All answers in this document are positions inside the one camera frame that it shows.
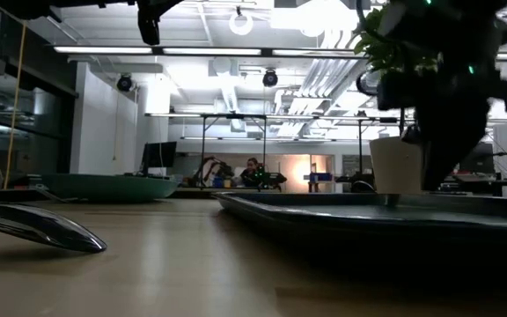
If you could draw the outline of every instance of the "large shallow bowl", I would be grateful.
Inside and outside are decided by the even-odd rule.
[[[100,203],[146,203],[166,198],[177,188],[174,181],[133,176],[86,174],[42,175],[42,183],[62,199]]]

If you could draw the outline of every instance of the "dark tray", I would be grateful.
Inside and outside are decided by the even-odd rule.
[[[374,194],[215,194],[263,234],[350,262],[507,267],[507,199]]]

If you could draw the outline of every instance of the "ceiling pipe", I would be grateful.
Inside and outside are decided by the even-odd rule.
[[[202,6],[202,3],[197,4],[197,10],[199,11],[199,16],[201,17],[202,27],[204,28],[204,32],[207,34],[207,40],[209,41],[210,46],[214,46],[214,42],[212,40],[212,35],[210,34],[210,28],[207,24],[207,19],[204,15],[204,7]]]
[[[338,48],[345,49],[352,41],[351,31],[344,30]],[[350,63],[350,61],[340,60],[335,62],[336,64],[327,77],[327,81],[321,85],[316,92],[317,95],[327,97],[331,93],[331,90],[343,80],[353,66],[353,63]]]
[[[358,35],[350,37],[350,39],[343,48],[354,48],[360,39],[361,38]],[[338,87],[338,85],[342,82],[342,80],[344,80],[344,78],[351,72],[351,70],[353,70],[355,65],[356,61],[341,60],[337,68],[338,69],[337,73],[334,74],[334,77],[330,81],[329,85],[323,87],[324,90],[322,91],[322,94],[324,94],[325,96],[329,96],[334,91],[334,89]]]
[[[337,42],[337,45],[334,45],[334,47],[344,49],[349,44],[349,39],[351,38],[351,31],[348,30],[338,31],[338,34],[340,33],[342,34],[342,36]],[[326,60],[326,66],[324,66],[322,76],[320,76],[319,81],[311,88],[308,94],[311,97],[325,97],[323,94],[325,90],[323,90],[322,87],[329,86],[328,83],[335,80],[335,77],[338,76],[338,73],[343,70],[344,67],[343,65],[345,64],[343,62],[345,61]]]
[[[327,48],[328,42],[330,42],[330,39],[332,38],[332,30],[326,30],[324,32],[324,40],[322,41],[322,44],[320,45],[320,48]],[[298,90],[298,93],[301,96],[305,96],[307,93],[305,93],[306,87],[309,86],[309,84],[314,79],[314,76],[316,76],[317,69],[320,66],[320,63],[322,60],[315,59],[312,61],[312,66],[308,70],[308,74],[306,74],[305,80],[303,80],[303,84],[300,86],[300,89]]]
[[[222,78],[223,83],[220,86],[220,90],[228,112],[239,113],[238,96],[236,96],[236,90],[234,89],[231,77],[232,60],[228,57],[217,57],[212,65],[217,75]],[[246,124],[242,120],[233,119],[231,120],[231,125],[236,131],[246,131]]]
[[[335,31],[335,30],[330,31],[330,40],[329,40],[326,48],[328,48],[328,49],[335,48],[335,46],[337,45],[341,36],[342,36],[341,31]],[[304,88],[304,90],[301,92],[301,94],[303,96],[306,96],[306,97],[311,96],[312,88],[320,81],[321,77],[326,75],[326,73],[324,73],[324,69],[329,69],[329,63],[333,62],[330,60],[322,60],[322,59],[319,59],[318,61],[320,63],[316,69],[316,76],[314,76],[314,78],[310,82],[308,82],[306,87],[302,87],[302,88]]]

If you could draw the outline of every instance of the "metal frame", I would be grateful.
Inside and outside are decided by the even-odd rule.
[[[203,174],[203,168],[202,168],[202,162],[204,161],[204,147],[205,147],[205,138],[207,130],[212,127],[215,122],[218,121],[220,118],[226,118],[226,119],[240,119],[245,120],[247,118],[252,119],[252,121],[257,124],[258,127],[263,131],[263,166],[265,166],[265,156],[266,156],[266,149],[267,149],[267,126],[268,126],[268,118],[264,114],[201,114],[202,117],[202,147],[201,147],[201,186],[200,189],[203,190],[206,188],[204,184],[204,174]],[[207,118],[216,118],[211,124],[207,126]],[[261,125],[256,122],[254,119],[261,119],[264,121],[263,128]]]
[[[54,45],[53,48],[64,48],[67,45]],[[122,46],[122,45],[77,45],[83,48],[151,48],[149,52],[145,53],[107,53],[107,52],[91,52],[91,53],[78,53],[78,52],[64,52],[67,55],[169,55],[169,56],[187,56],[187,57],[201,57],[201,56],[226,56],[226,57],[265,57],[265,58],[324,58],[324,59],[355,59],[367,60],[368,57],[359,54],[356,55],[353,49],[326,49],[326,48],[255,48],[255,47],[201,47],[201,46],[166,46],[166,47],[149,47],[149,46]],[[165,53],[165,48],[177,49],[259,49],[259,54],[179,54],[179,53]],[[507,51],[498,52],[496,62],[507,63]]]

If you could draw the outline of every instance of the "wooden table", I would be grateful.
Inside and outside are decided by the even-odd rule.
[[[78,254],[0,233],[0,317],[507,316],[501,295],[440,298],[329,276],[216,201],[43,206],[109,248]]]
[[[309,181],[308,182],[308,192],[309,193],[319,193],[320,192],[319,184],[335,184],[335,181]]]

